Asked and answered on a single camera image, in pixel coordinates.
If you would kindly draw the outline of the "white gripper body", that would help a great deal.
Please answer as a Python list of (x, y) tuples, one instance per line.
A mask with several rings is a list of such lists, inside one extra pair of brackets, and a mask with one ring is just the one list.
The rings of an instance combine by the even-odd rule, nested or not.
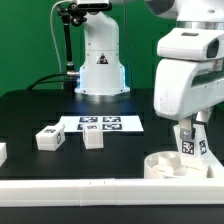
[(213, 62), (162, 59), (157, 67), (154, 108), (158, 116), (182, 120), (224, 101), (224, 72)]

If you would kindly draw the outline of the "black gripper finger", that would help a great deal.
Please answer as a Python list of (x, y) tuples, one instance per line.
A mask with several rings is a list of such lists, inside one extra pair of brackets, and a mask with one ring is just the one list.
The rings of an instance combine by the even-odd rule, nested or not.
[(211, 114), (212, 114), (211, 108), (207, 108), (205, 110), (199, 111), (196, 116), (196, 121), (201, 124), (207, 124)]
[(193, 125), (190, 118), (184, 118), (179, 121), (180, 138), (188, 141), (193, 139)]

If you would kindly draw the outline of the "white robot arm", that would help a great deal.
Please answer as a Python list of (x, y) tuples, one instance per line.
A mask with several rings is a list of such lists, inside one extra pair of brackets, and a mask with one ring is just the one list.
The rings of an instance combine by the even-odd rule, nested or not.
[[(102, 10), (114, 0), (77, 0), (87, 12), (85, 62), (75, 89), (85, 96), (127, 92), (119, 61), (119, 28)], [(154, 108), (178, 122), (224, 101), (224, 0), (145, 0), (177, 25), (158, 41)]]

